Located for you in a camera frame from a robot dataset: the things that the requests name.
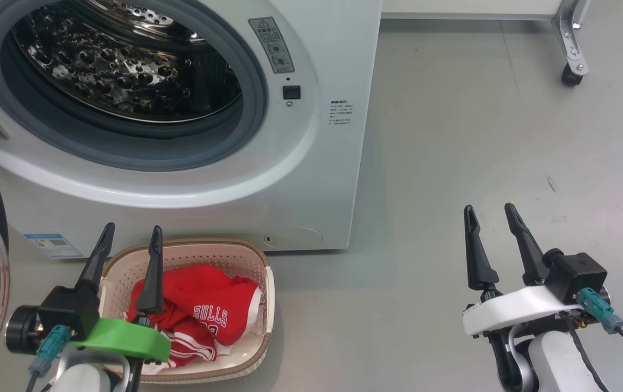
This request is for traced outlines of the cream perforated laundry basket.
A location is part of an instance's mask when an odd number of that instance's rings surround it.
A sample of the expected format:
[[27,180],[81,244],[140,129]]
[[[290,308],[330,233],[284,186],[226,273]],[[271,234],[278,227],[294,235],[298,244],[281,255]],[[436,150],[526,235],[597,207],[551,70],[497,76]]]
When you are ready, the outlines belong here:
[[266,359],[275,317],[275,283],[272,268],[262,251],[251,244],[222,238],[167,241],[163,246],[164,272],[183,266],[207,264],[229,277],[256,282],[262,290],[257,320],[250,332],[229,347],[217,347],[213,362],[193,360],[188,365],[167,368],[166,363],[145,365],[143,384],[203,384],[251,374]]

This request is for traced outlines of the blue white energy label sticker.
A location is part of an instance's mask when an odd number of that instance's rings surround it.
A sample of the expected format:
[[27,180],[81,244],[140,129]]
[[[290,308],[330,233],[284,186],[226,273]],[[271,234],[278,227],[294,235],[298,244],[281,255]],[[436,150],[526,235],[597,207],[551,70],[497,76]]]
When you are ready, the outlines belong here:
[[85,256],[60,234],[23,234],[52,260],[81,259]]

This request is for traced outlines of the white front-load washing machine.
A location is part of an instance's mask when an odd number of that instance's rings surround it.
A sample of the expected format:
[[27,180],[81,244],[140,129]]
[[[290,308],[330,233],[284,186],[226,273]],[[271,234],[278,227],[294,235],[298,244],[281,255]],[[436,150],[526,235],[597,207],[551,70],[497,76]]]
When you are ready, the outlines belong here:
[[[267,80],[254,138],[195,169],[101,166],[31,139],[0,110],[8,225],[60,234],[85,258],[104,225],[113,251],[165,238],[240,238],[265,251],[349,245],[383,0],[202,0],[244,35]],[[274,74],[248,19],[273,17],[295,72]],[[283,86],[301,86],[284,100]]]

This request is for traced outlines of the red Bulls jersey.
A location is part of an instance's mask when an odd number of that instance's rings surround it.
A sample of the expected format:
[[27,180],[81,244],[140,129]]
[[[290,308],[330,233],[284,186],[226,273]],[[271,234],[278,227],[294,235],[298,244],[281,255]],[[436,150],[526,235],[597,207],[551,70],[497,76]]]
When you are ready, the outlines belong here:
[[194,349],[214,352],[250,332],[262,299],[249,278],[229,277],[207,264],[165,271],[163,309],[148,315],[153,327]]

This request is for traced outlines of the stainless steel washing machine drum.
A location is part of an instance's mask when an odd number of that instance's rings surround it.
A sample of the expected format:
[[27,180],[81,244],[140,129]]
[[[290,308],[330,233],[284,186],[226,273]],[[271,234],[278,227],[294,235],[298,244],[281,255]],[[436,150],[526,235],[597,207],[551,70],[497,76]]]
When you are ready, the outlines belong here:
[[43,5],[9,39],[55,90],[129,121],[197,121],[242,97],[234,71],[200,33],[123,0]]

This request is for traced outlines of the grey warning label sticker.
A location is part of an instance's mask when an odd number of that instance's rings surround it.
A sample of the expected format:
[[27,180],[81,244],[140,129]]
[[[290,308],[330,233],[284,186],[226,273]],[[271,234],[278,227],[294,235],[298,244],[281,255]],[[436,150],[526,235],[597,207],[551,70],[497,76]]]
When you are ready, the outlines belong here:
[[274,74],[291,74],[295,72],[292,57],[287,49],[281,30],[273,17],[248,19],[249,25],[256,33],[257,39],[266,52]]

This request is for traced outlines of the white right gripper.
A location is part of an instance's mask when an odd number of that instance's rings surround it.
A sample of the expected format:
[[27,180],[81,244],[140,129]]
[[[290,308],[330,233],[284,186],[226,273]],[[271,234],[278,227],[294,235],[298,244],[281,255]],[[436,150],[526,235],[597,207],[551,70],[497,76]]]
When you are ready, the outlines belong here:
[[[517,239],[523,264],[522,280],[525,288],[507,295],[488,299],[462,312],[462,323],[466,335],[480,335],[494,332],[518,323],[530,322],[561,311],[579,308],[579,305],[565,304],[543,285],[548,276],[548,267],[543,263],[544,253],[533,234],[512,203],[504,206],[510,232]],[[495,290],[498,274],[488,261],[482,241],[480,225],[470,204],[464,209],[465,250],[467,283],[471,290]]]

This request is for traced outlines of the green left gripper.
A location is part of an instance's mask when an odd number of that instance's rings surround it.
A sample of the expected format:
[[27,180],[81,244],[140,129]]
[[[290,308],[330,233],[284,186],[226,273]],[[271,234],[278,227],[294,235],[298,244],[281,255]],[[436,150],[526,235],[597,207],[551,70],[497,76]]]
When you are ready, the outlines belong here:
[[[112,251],[114,234],[115,223],[108,223],[85,263],[76,288],[99,291],[102,271]],[[143,288],[134,305],[139,317],[156,315],[164,309],[164,236],[160,226],[153,228],[148,255],[150,259]],[[36,355],[50,330],[40,322],[37,306],[20,306],[6,325],[5,345],[15,354]],[[153,363],[167,362],[170,354],[170,341],[160,332],[118,318],[99,318],[86,340],[73,341],[70,338],[67,345]]]

